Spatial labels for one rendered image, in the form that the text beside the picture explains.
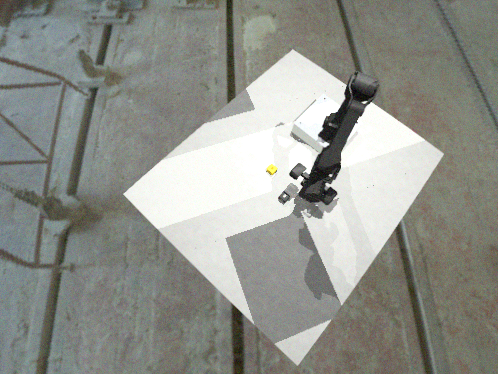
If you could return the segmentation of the yellow block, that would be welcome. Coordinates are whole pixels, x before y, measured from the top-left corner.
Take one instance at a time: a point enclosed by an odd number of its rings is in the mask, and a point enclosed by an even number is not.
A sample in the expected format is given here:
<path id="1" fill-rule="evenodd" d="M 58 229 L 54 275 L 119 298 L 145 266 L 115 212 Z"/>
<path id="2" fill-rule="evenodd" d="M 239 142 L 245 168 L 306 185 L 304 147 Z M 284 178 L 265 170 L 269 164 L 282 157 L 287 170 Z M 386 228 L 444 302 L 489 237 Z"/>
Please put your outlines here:
<path id="1" fill-rule="evenodd" d="M 268 168 L 267 168 L 267 172 L 270 173 L 271 175 L 273 175 L 276 171 L 277 171 L 277 167 L 275 167 L 273 164 L 271 164 Z"/>

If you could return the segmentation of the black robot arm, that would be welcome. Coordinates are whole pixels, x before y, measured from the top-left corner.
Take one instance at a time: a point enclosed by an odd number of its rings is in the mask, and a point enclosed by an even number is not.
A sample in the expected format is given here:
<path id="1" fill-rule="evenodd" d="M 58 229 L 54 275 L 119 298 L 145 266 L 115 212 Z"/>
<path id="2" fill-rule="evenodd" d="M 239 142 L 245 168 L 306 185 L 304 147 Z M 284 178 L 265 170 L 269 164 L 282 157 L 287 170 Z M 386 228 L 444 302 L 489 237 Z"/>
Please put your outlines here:
<path id="1" fill-rule="evenodd" d="M 321 202 L 326 183 L 331 184 L 336 179 L 341 169 L 341 152 L 357 120 L 376 97 L 379 87 L 377 81 L 377 78 L 356 71 L 348 81 L 345 100 L 338 111 L 326 115 L 321 127 L 323 129 L 317 135 L 329 144 L 318 154 L 309 174 L 311 179 L 305 180 L 298 193 L 304 200 Z"/>

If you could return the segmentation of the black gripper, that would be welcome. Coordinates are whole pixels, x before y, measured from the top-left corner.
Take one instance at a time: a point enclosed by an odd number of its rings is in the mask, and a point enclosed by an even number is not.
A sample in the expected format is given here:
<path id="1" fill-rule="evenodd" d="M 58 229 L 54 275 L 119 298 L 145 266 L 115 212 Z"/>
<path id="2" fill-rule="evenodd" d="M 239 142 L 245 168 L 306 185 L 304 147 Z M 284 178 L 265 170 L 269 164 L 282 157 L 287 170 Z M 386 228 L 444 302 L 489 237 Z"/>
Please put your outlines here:
<path id="1" fill-rule="evenodd" d="M 300 176 L 302 176 L 304 179 L 302 180 L 300 185 L 303 186 L 303 183 L 305 182 L 305 180 L 311 179 L 311 176 L 309 176 L 309 174 L 305 171 L 306 169 L 307 169 L 307 167 L 305 167 L 303 164 L 297 163 L 295 165 L 295 167 L 290 171 L 289 176 L 291 176 L 294 180 L 297 180 Z M 329 205 L 331 203 L 331 201 L 337 195 L 337 192 L 329 186 L 329 188 L 327 190 L 324 190 L 323 194 L 324 195 L 322 196 L 321 201 L 324 204 Z"/>

